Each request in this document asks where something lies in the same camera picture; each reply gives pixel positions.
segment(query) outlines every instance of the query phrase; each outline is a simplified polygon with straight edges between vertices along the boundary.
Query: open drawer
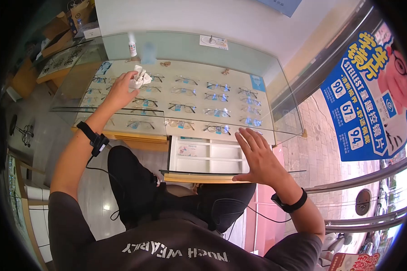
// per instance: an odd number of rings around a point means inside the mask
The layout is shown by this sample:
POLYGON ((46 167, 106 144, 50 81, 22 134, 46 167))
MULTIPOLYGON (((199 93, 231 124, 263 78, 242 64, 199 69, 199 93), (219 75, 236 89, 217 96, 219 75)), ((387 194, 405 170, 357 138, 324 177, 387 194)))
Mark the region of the open drawer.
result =
POLYGON ((166 181, 231 183, 232 176, 249 172, 237 142, 172 136, 166 181))

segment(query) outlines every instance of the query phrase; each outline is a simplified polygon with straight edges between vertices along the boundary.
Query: gray t-shirt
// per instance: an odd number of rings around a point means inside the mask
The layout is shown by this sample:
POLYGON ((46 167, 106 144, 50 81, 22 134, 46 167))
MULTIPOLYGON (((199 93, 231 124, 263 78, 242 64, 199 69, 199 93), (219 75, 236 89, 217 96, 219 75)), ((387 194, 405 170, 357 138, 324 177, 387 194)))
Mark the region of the gray t-shirt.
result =
POLYGON ((54 192, 49 197, 49 236, 57 270, 313 270, 322 243, 296 233, 264 257, 251 254, 181 214, 150 221, 95 241, 77 201, 54 192))

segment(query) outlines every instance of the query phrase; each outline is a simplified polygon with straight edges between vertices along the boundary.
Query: hand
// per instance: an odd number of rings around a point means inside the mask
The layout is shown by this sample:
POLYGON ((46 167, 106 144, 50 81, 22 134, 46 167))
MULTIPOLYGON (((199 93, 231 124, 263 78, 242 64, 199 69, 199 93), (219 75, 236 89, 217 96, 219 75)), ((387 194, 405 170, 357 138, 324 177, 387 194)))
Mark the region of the hand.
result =
POLYGON ((240 128, 239 133, 235 133, 235 138, 246 156, 250 172, 234 176, 233 181, 256 182, 275 188, 284 180, 292 178, 274 156, 267 140, 261 134, 250 128, 240 128))
POLYGON ((135 89, 132 92, 128 91, 128 84, 137 73, 138 72, 136 71, 131 71, 121 74, 112 85, 109 94, 102 103, 103 107, 116 113, 116 111, 128 105, 130 101, 139 94, 138 89, 135 89))

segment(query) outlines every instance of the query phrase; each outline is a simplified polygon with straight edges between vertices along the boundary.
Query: wrist strap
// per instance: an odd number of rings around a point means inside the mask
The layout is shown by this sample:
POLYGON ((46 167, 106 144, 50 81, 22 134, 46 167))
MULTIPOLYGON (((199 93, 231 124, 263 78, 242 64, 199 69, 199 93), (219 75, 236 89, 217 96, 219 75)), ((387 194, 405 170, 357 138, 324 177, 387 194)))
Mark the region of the wrist strap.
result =
POLYGON ((273 196, 271 196, 271 200, 276 203, 277 205, 279 205, 280 208, 282 208, 282 210, 284 210, 287 213, 293 213, 295 210, 300 209, 304 203, 306 202, 307 198, 308 198, 308 194, 305 192, 305 190, 302 188, 303 194, 302 197, 294 204, 292 205, 288 205, 285 203, 282 203, 282 201, 280 200, 280 198, 277 196, 277 194, 273 194, 273 196))
POLYGON ((93 146, 92 155, 97 157, 98 154, 108 145, 110 140, 104 136, 104 134, 97 134, 92 131, 92 129, 85 122, 80 122, 77 124, 77 128, 80 129, 87 138, 91 141, 91 146, 93 146))

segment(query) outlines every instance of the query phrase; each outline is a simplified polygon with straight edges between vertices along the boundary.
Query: cartoon face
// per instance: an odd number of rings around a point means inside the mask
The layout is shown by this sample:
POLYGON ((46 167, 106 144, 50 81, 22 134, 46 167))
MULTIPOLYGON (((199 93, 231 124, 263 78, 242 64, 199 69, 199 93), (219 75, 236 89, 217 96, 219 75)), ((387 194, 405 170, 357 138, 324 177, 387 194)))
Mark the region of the cartoon face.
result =
POLYGON ((389 90, 398 114, 403 114, 407 108, 407 63, 397 50, 388 50, 388 54, 385 72, 379 74, 379 87, 382 93, 389 90))
POLYGON ((252 78, 256 85, 261 85, 261 78, 259 76, 252 75, 252 78))

